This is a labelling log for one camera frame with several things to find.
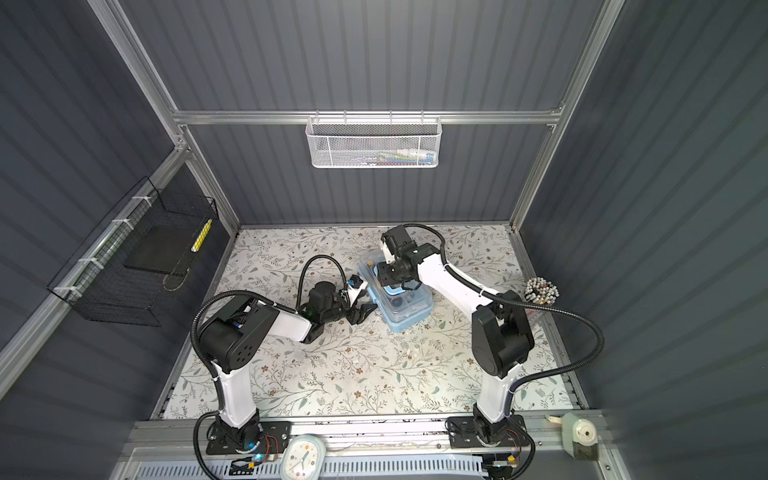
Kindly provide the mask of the light blue plastic tool box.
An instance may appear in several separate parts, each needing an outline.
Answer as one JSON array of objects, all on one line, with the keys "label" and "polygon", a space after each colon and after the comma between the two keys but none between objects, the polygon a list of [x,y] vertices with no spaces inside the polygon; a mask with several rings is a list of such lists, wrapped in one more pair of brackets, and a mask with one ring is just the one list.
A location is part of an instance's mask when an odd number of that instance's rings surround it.
[{"label": "light blue plastic tool box", "polygon": [[382,286],[377,273],[383,261],[380,250],[365,252],[359,259],[359,274],[367,282],[367,293],[386,325],[392,332],[401,333],[425,320],[432,313],[434,301],[430,289],[414,281],[408,282],[406,289]]}]

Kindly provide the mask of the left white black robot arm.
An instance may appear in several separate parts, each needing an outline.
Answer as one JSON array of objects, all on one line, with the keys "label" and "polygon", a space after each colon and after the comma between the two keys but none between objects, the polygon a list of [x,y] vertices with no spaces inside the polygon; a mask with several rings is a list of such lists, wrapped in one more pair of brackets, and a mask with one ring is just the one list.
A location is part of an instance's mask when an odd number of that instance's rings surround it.
[{"label": "left white black robot arm", "polygon": [[368,282],[358,274],[341,275],[342,286],[321,281],[310,289],[308,300],[292,308],[257,292],[235,289],[205,300],[192,320],[192,349],[214,381],[217,409],[207,413],[213,423],[207,434],[208,451],[223,447],[227,453],[251,453],[266,435],[251,393],[250,362],[269,337],[311,344],[329,323],[344,319],[358,325],[376,310],[361,306]]}]

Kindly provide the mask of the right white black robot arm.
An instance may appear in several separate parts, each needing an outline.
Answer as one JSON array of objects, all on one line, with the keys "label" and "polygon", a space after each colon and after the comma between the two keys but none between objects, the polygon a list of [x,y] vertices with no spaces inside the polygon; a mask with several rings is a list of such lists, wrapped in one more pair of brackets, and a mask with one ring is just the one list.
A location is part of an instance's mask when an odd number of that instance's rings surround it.
[{"label": "right white black robot arm", "polygon": [[[377,265],[381,285],[426,286],[469,319],[472,354],[483,371],[480,394],[473,405],[473,430],[484,445],[501,442],[515,428],[512,403],[521,386],[575,371],[594,361],[604,349],[604,334],[591,319],[554,308],[546,301],[525,302],[511,290],[500,293],[461,271],[448,260],[444,236],[431,226],[406,223],[392,227],[381,235],[380,249],[384,254]],[[580,322],[595,335],[595,346],[575,362],[520,377],[518,371],[535,346],[529,310]]]}]

